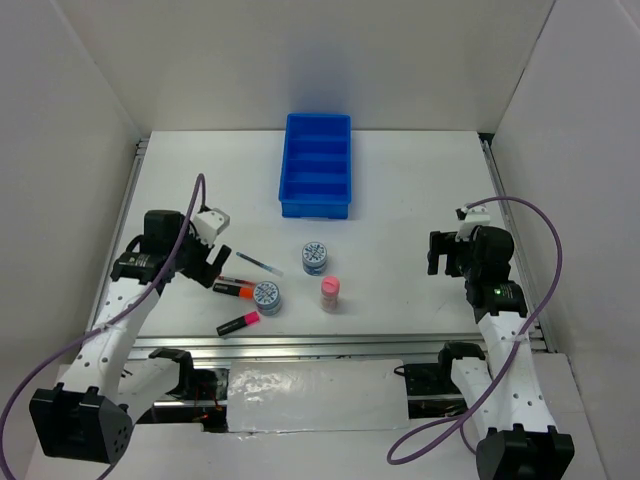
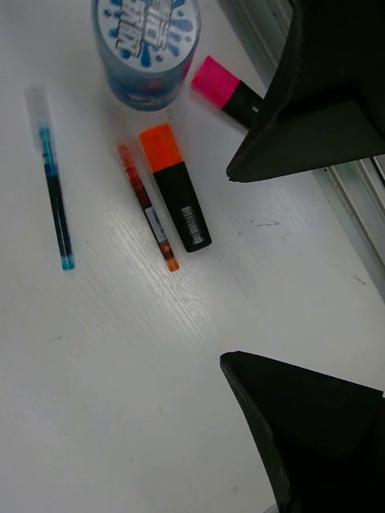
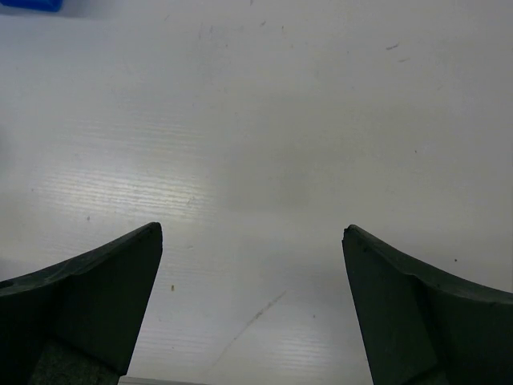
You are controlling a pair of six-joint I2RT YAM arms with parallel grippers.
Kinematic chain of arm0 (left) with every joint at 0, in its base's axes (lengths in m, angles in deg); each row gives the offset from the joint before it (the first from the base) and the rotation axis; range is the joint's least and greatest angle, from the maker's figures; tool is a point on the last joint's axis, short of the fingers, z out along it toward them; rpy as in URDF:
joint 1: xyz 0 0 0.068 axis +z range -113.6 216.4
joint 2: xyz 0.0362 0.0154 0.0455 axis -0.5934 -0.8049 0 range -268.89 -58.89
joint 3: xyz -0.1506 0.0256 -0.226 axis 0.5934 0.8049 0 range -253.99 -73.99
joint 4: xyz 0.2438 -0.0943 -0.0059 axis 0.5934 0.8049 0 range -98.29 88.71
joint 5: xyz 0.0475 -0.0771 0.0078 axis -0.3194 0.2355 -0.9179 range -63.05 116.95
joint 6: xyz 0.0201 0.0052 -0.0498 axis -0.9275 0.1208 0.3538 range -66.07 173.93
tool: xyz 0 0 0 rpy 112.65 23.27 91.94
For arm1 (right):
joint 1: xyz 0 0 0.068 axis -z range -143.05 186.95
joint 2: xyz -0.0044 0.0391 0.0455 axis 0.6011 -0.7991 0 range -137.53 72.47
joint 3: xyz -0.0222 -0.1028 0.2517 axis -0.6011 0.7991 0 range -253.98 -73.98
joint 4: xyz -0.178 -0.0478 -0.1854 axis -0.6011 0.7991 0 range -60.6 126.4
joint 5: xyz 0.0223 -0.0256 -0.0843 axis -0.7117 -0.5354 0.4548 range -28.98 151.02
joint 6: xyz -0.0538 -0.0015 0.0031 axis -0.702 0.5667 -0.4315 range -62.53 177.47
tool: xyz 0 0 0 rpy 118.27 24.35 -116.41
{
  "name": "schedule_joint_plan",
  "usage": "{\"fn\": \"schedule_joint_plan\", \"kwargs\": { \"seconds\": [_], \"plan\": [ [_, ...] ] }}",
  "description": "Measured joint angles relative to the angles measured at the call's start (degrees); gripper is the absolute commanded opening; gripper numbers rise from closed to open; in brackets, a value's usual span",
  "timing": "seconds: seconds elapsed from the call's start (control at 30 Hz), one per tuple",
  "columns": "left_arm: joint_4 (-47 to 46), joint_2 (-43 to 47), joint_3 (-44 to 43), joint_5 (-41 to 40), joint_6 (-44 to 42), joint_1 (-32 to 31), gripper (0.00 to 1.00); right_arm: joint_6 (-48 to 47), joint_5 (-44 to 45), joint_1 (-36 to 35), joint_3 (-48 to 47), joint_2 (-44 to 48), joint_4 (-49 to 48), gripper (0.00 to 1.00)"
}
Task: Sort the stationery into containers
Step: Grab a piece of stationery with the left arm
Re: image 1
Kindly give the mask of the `red pen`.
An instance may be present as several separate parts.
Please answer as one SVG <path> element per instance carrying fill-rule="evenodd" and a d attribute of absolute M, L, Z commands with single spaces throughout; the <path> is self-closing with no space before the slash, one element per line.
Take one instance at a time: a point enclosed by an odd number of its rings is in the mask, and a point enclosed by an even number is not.
<path fill-rule="evenodd" d="M 244 285 L 244 286 L 248 286 L 248 287 L 254 287 L 256 285 L 256 282 L 253 282 L 253 281 L 244 280 L 244 279 L 238 279 L 238 278 L 224 276 L 224 275 L 219 275 L 216 278 L 216 281 L 222 282 L 222 283 L 227 283 L 227 284 Z"/>

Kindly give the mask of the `orange highlighter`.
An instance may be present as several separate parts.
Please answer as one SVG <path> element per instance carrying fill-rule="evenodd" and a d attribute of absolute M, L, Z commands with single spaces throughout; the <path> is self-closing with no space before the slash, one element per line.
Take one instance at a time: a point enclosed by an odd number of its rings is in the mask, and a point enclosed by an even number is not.
<path fill-rule="evenodd" d="M 243 298 L 243 299 L 252 299 L 253 298 L 253 288 L 249 286 L 241 286 L 235 284 L 226 284 L 216 282 L 212 290 L 217 293 Z"/>

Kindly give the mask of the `blue pen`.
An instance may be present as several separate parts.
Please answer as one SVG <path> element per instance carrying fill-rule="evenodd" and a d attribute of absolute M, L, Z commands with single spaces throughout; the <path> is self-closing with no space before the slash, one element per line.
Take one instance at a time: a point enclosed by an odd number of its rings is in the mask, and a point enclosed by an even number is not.
<path fill-rule="evenodd" d="M 259 268 L 261 268 L 263 270 L 265 270 L 265 271 L 267 271 L 267 272 L 270 272 L 273 275 L 276 275 L 278 277 L 283 277 L 284 276 L 284 273 L 281 270 L 279 270 L 278 268 L 274 267 L 274 266 L 268 265 L 268 264 L 266 264 L 264 262 L 261 262 L 261 261 L 259 261 L 257 259 L 254 259 L 254 258 L 252 258 L 252 257 L 250 257 L 250 256 L 248 256 L 248 255 L 246 255 L 246 254 L 244 254 L 242 252 L 239 252 L 239 251 L 236 251 L 235 254 L 236 254 L 237 257 L 239 257 L 239 258 L 241 258 L 241 259 L 243 259 L 243 260 L 245 260 L 245 261 L 247 261 L 247 262 L 249 262 L 249 263 L 251 263 L 251 264 L 253 264 L 253 265 L 255 265 L 255 266 L 257 266 L 257 267 L 259 267 Z"/>

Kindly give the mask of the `blue cleaning gel jar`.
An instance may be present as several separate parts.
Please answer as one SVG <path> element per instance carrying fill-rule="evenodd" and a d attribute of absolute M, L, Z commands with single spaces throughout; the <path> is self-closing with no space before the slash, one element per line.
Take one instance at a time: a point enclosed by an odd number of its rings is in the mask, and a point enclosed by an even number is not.
<path fill-rule="evenodd" d="M 282 305 L 280 290 L 271 281 L 263 281 L 255 285 L 253 301 L 258 312 L 264 316 L 276 315 Z"/>
<path fill-rule="evenodd" d="M 301 251 L 303 270 L 312 276 L 321 275 L 328 264 L 328 251 L 321 242 L 309 242 Z"/>

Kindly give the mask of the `pink highlighter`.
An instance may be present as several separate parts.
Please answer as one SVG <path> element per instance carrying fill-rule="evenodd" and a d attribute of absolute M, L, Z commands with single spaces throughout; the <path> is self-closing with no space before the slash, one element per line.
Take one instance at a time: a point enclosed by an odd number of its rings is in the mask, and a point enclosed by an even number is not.
<path fill-rule="evenodd" d="M 216 328 L 216 332 L 219 337 L 225 337 L 227 335 L 230 335 L 231 333 L 256 324 L 259 321 L 259 313 L 257 311 L 253 311 L 218 326 Z"/>

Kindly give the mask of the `pink capped bottle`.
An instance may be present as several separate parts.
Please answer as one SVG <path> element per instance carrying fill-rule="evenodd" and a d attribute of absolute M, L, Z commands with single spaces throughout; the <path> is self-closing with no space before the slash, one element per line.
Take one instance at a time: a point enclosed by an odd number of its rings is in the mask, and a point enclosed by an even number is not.
<path fill-rule="evenodd" d="M 326 312 L 333 312 L 338 307 L 340 280 L 335 276 L 326 276 L 321 282 L 321 307 Z"/>

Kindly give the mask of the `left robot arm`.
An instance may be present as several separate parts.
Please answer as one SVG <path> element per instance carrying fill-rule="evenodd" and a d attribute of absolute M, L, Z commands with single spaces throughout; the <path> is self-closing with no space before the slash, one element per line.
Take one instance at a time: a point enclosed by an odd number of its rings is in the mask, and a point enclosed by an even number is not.
<path fill-rule="evenodd" d="M 29 411 L 41 448 L 54 458 L 114 465 L 124 455 L 136 422 L 165 395 L 196 390 L 193 359 L 161 347 L 129 370 L 126 363 L 147 317 L 175 275 L 212 287 L 231 250 L 215 240 L 230 224 L 219 209 L 204 207 L 193 219 L 178 211 L 151 210 L 143 232 L 115 260 L 93 338 L 85 341 L 51 389 L 33 394 Z"/>

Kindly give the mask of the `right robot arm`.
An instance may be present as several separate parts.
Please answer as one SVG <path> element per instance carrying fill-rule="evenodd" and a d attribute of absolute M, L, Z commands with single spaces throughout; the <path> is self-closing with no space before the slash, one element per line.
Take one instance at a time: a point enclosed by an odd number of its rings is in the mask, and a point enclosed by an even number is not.
<path fill-rule="evenodd" d="M 560 479 L 575 455 L 558 431 L 535 370 L 521 287 L 509 277 L 514 241 L 507 231 L 476 226 L 468 237 L 434 231 L 427 272 L 446 259 L 446 275 L 465 281 L 466 299 L 484 345 L 447 343 L 436 379 L 460 391 L 479 434 L 476 468 L 482 479 Z"/>

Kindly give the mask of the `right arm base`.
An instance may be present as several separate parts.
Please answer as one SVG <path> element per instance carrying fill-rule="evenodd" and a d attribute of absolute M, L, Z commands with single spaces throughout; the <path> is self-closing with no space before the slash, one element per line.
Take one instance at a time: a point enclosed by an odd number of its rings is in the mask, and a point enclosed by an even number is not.
<path fill-rule="evenodd" d="M 461 393 L 451 380 L 454 360 L 465 357 L 485 360 L 475 343 L 446 342 L 432 363 L 410 363 L 395 367 L 393 373 L 404 380 L 409 400 L 452 400 Z"/>

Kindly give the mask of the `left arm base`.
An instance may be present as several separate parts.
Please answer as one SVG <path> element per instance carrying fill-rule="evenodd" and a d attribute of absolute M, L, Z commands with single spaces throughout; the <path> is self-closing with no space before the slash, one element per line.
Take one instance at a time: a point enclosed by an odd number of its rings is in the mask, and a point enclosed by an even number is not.
<path fill-rule="evenodd" d="M 178 379 L 168 395 L 179 400 L 209 399 L 221 401 L 227 398 L 227 369 L 198 369 L 194 367 L 191 353 L 186 350 L 158 348 L 149 359 L 165 359 L 179 365 Z"/>

